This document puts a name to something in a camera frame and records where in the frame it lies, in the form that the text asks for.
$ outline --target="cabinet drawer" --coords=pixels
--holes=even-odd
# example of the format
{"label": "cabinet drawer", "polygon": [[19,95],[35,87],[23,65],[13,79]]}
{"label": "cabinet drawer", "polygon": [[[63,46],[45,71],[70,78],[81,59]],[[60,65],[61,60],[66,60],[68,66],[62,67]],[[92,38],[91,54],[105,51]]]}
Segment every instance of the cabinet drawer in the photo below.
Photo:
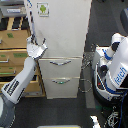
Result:
{"label": "cabinet drawer", "polygon": [[40,59],[42,78],[80,76],[82,58],[77,59]]}
{"label": "cabinet drawer", "polygon": [[39,77],[37,76],[36,81],[31,81],[24,92],[38,92],[40,90]]}
{"label": "cabinet drawer", "polygon": [[3,76],[16,76],[23,70],[24,66],[14,66],[14,67],[0,67],[0,77]]}
{"label": "cabinet drawer", "polygon": [[46,96],[53,98],[76,98],[79,79],[44,79]]}
{"label": "cabinet drawer", "polygon": [[0,66],[24,65],[27,56],[26,49],[0,50]]}
{"label": "cabinet drawer", "polygon": [[28,38],[27,30],[5,30],[0,31],[0,49],[6,48],[26,48]]}

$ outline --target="drawer handle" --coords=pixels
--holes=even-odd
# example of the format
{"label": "drawer handle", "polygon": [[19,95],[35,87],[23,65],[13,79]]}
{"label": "drawer handle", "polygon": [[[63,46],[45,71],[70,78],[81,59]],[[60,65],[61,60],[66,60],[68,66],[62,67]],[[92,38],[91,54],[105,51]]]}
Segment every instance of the drawer handle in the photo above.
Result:
{"label": "drawer handle", "polygon": [[55,83],[57,83],[57,84],[65,84],[65,83],[67,83],[67,82],[69,82],[70,81],[70,79],[65,79],[65,81],[60,81],[60,80],[52,80],[52,82],[55,82]]}
{"label": "drawer handle", "polygon": [[0,75],[13,75],[15,73],[16,71],[14,70],[14,72],[0,72]]}
{"label": "drawer handle", "polygon": [[7,59],[6,61],[0,61],[0,63],[8,63],[9,59]]}
{"label": "drawer handle", "polygon": [[70,63],[70,62],[71,62],[71,60],[66,61],[66,62],[63,62],[63,63],[57,63],[57,62],[50,61],[51,64],[55,64],[55,65],[58,65],[58,66],[65,65],[65,64],[68,64],[68,63]]}

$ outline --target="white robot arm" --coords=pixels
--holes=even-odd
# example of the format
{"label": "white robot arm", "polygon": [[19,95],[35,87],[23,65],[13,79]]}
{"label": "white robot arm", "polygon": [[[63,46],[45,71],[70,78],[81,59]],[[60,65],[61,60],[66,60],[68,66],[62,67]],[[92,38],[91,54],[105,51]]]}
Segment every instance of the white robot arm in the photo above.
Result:
{"label": "white robot arm", "polygon": [[24,62],[23,70],[1,89],[3,95],[0,97],[0,127],[10,128],[15,117],[15,104],[19,102],[25,88],[32,80],[36,70],[36,61],[42,58],[46,49],[45,41],[39,46],[31,43],[31,37],[27,39],[29,57]]}

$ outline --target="white cabinet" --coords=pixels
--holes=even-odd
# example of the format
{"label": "white cabinet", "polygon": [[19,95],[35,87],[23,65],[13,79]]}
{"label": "white cabinet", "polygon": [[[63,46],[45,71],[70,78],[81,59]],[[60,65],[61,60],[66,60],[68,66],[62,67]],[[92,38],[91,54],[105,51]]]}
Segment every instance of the white cabinet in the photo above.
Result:
{"label": "white cabinet", "polygon": [[38,43],[47,41],[48,50],[39,60],[47,98],[77,97],[91,1],[24,0],[31,29],[32,9]]}

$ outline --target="green sticker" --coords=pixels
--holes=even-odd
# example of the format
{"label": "green sticker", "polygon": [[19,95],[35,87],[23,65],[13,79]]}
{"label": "green sticker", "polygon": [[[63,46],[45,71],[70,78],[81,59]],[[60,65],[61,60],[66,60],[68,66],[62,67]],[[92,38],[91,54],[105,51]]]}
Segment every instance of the green sticker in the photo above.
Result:
{"label": "green sticker", "polygon": [[40,10],[42,11],[42,13],[45,13],[46,7],[44,5],[41,5]]}
{"label": "green sticker", "polygon": [[12,33],[7,33],[8,38],[14,38]]}
{"label": "green sticker", "polygon": [[13,69],[13,67],[9,67],[9,69]]}
{"label": "green sticker", "polygon": [[6,57],[6,55],[0,55],[1,57]]}
{"label": "green sticker", "polygon": [[27,57],[27,53],[13,53],[15,58]]}

